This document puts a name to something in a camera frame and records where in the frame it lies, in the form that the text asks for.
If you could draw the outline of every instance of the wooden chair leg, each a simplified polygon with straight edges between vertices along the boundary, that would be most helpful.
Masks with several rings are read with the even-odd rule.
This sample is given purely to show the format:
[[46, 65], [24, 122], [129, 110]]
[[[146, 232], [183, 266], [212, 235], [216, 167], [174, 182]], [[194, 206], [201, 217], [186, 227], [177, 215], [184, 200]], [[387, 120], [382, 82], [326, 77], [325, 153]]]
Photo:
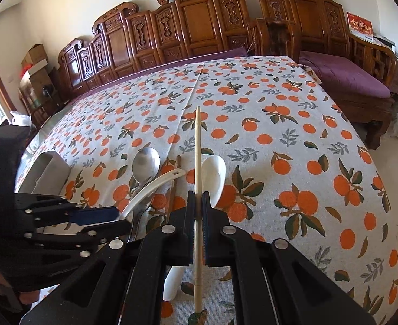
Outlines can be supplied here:
[[369, 150], [375, 150], [380, 146], [381, 136], [386, 133], [391, 118], [390, 114], [382, 121], [371, 121], [367, 124], [366, 146]]

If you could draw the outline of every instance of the orange patterned tablecloth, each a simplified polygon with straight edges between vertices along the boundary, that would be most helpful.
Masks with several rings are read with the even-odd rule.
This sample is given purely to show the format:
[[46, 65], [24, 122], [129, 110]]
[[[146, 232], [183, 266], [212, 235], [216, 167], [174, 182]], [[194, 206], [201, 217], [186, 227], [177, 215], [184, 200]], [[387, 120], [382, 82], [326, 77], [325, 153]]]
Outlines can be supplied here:
[[[178, 183], [179, 208], [193, 189], [197, 125], [203, 158], [216, 154], [226, 162], [217, 207], [231, 222], [259, 240], [291, 240], [385, 323], [395, 311], [398, 273], [382, 181], [340, 109], [287, 57], [187, 64], [114, 85], [76, 103], [36, 156], [56, 150], [72, 166], [62, 192], [70, 200], [122, 210], [137, 187], [131, 163], [140, 148], [152, 145], [159, 152], [162, 172], [181, 155], [188, 173]], [[164, 222], [168, 193], [165, 188], [155, 196], [142, 236]], [[235, 318], [228, 270], [205, 269], [207, 311], [198, 323]], [[163, 324], [185, 324], [194, 312], [191, 270], [183, 281], [175, 300], [163, 303]]]

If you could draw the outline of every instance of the wooden chopstick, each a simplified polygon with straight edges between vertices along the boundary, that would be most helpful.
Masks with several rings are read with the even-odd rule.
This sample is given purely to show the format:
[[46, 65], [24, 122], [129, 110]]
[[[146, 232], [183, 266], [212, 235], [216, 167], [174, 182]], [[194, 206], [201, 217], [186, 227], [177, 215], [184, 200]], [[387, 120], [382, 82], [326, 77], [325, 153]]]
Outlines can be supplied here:
[[200, 313], [202, 309], [202, 159], [201, 159], [201, 116], [200, 107], [196, 107], [196, 124], [195, 124], [195, 234], [194, 234], [194, 298], [195, 312]]
[[[178, 155], [175, 168], [180, 168], [180, 167], [181, 167], [181, 156]], [[174, 181], [174, 185], [172, 187], [172, 190], [170, 191], [169, 205], [167, 207], [167, 212], [166, 212], [166, 223], [169, 223], [170, 213], [174, 211], [174, 201], [177, 193], [177, 181], [178, 180]]]

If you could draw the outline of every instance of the silver bolt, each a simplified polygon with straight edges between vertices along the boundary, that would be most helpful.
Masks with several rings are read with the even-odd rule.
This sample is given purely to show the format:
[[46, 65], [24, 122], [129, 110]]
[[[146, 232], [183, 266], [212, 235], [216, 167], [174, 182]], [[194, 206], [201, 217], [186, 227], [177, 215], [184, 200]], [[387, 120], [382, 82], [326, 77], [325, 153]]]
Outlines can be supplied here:
[[166, 233], [166, 234], [171, 234], [175, 232], [175, 226], [173, 225], [164, 225], [161, 228], [161, 232]]
[[274, 242], [274, 246], [277, 249], [287, 249], [288, 247], [288, 242], [286, 242], [285, 240], [282, 239], [278, 239]]
[[236, 228], [231, 225], [225, 226], [221, 230], [224, 234], [234, 234], [235, 232], [237, 232]]
[[82, 258], [87, 258], [88, 256], [91, 255], [91, 252], [90, 252], [90, 251], [81, 251], [81, 252], [79, 253], [79, 255], [80, 255]]
[[120, 249], [123, 245], [124, 243], [121, 240], [113, 240], [109, 243], [109, 247], [111, 247], [111, 249]]

